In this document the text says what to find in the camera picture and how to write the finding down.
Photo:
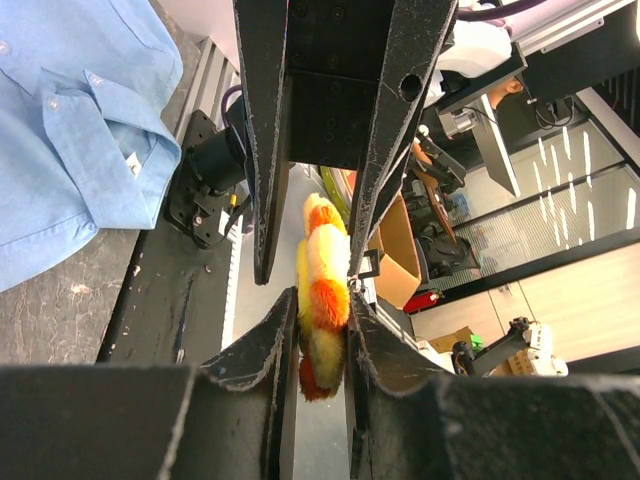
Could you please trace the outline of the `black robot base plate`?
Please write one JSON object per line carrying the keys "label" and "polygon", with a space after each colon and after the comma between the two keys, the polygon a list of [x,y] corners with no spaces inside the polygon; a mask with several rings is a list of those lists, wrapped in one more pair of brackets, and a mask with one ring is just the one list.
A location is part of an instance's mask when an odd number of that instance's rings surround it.
{"label": "black robot base plate", "polygon": [[200,250],[167,223],[139,236],[99,362],[201,364],[222,350],[233,243],[213,239]]}

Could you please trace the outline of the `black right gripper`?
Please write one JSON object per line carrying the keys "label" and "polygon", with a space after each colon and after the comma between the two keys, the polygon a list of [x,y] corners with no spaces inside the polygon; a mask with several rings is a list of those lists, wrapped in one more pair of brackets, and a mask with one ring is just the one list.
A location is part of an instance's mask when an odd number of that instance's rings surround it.
{"label": "black right gripper", "polygon": [[270,280],[288,187],[285,71],[292,159],[355,170],[366,153],[349,224],[349,273],[356,275],[378,196],[458,3],[292,1],[289,18],[286,1],[235,1],[233,8],[253,168],[255,283]]}

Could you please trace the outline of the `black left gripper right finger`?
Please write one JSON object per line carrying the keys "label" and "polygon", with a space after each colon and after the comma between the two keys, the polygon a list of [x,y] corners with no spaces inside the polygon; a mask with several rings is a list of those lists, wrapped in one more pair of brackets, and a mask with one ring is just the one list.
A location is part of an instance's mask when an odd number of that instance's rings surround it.
{"label": "black left gripper right finger", "polygon": [[460,377],[352,298],[345,395],[354,479],[635,479],[639,380]]}

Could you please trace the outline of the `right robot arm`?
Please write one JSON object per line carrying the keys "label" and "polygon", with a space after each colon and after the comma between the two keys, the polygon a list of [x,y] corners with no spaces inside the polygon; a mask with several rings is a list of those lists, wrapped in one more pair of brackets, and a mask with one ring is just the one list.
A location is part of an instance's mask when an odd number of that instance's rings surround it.
{"label": "right robot arm", "polygon": [[237,1],[241,94],[226,126],[189,147],[167,216],[202,249],[204,198],[241,181],[254,213],[254,279],[271,276],[292,164],[356,174],[349,270],[398,195],[454,1]]}

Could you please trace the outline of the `light blue button shirt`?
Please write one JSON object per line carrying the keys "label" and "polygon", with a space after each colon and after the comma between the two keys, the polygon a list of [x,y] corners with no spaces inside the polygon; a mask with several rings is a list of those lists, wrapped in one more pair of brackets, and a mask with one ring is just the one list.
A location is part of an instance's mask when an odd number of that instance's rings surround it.
{"label": "light blue button shirt", "polygon": [[1,5],[1,286],[105,229],[150,230],[181,148],[161,118],[183,73],[147,1]]}

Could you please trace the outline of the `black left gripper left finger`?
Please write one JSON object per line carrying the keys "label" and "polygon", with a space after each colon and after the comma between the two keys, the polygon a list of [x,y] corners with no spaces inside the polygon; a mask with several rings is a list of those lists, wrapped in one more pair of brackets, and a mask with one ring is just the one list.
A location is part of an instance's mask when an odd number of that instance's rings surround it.
{"label": "black left gripper left finger", "polygon": [[288,479],[297,293],[202,365],[7,366],[5,479]]}

